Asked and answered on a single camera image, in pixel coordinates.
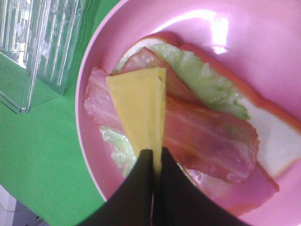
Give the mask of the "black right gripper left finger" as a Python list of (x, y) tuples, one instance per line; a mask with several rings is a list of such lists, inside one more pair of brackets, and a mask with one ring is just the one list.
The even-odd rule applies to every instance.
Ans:
[(80, 226), (150, 226), (153, 152), (142, 150), (128, 177), (111, 198)]

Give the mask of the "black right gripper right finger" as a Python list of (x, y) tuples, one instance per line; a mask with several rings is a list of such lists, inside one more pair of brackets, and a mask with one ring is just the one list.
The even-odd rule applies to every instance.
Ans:
[(154, 226), (246, 226), (199, 191), (164, 147), (156, 182)]

